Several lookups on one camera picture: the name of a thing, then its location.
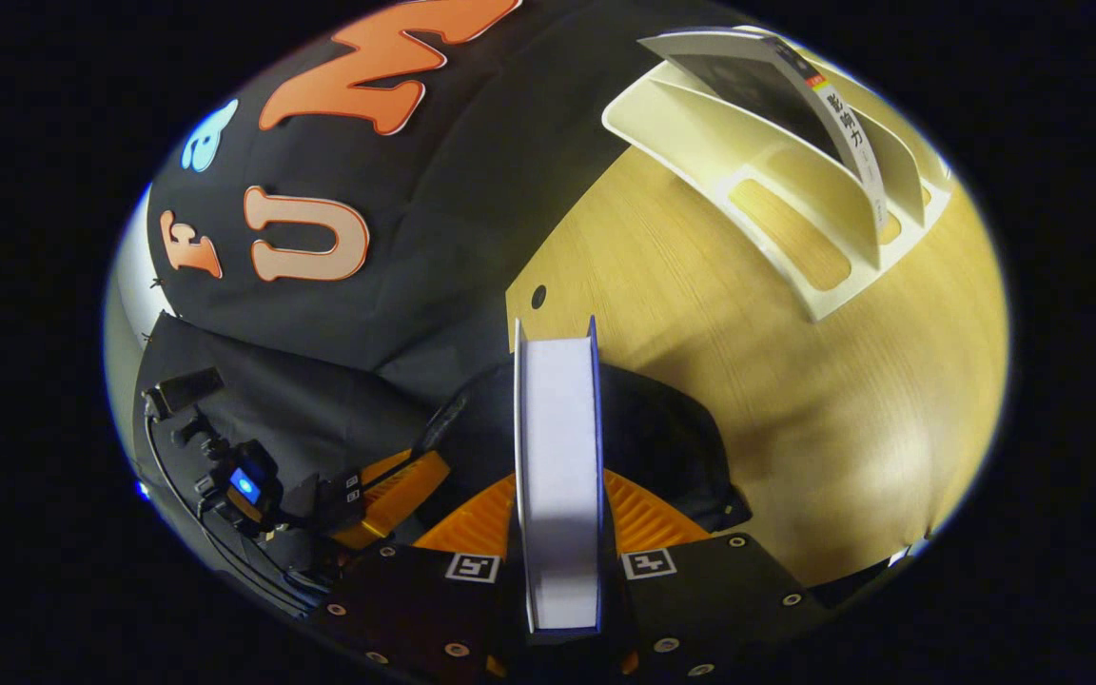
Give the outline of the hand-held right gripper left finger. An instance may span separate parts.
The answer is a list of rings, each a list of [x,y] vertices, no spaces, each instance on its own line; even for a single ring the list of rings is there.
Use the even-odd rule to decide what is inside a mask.
[[[509,680],[504,652],[520,633],[514,502],[509,473],[416,543],[384,543],[352,560],[310,629],[393,680]]]

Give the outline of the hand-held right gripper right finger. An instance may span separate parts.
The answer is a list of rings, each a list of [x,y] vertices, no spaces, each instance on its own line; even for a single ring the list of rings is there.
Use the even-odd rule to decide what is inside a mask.
[[[604,473],[614,526],[606,615],[623,680],[734,680],[831,619],[827,604],[744,533],[713,535],[620,473]]]

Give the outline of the blue cover book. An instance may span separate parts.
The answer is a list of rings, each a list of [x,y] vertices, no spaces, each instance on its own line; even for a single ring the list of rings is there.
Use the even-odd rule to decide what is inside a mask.
[[[514,446],[529,633],[600,633],[605,523],[603,423],[595,329],[532,340],[515,321]]]

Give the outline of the black schoolbag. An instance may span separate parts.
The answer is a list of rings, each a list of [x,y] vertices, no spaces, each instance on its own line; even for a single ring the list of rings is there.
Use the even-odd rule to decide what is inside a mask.
[[[415,512],[439,523],[515,472],[514,361],[471,377],[431,418],[418,444],[438,452],[450,472]],[[600,365],[605,468],[664,499],[706,532],[747,523],[754,513],[731,481],[724,442],[708,408],[638,373]]]

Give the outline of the cream plastic bookshelf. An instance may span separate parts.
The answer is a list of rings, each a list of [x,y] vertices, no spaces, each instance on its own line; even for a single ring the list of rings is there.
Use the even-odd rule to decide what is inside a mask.
[[[655,53],[657,65],[606,105],[601,122],[734,222],[818,322],[883,277],[920,243],[947,209],[954,179],[943,156],[887,100],[817,53],[774,34],[826,75],[860,119],[882,173],[886,228],[875,228],[869,196],[844,165],[791,132],[726,103]],[[747,183],[810,222],[823,243],[847,261],[847,276],[832,285],[806,277],[800,260],[789,255],[783,240],[770,237],[760,201],[740,199]]]

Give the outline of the white spine portrait book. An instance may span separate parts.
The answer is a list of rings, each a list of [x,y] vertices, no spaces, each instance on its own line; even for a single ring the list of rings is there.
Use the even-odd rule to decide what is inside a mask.
[[[726,103],[791,132],[840,162],[866,191],[875,228],[886,228],[886,189],[869,135],[826,75],[780,36],[762,28],[669,28],[639,44]]]

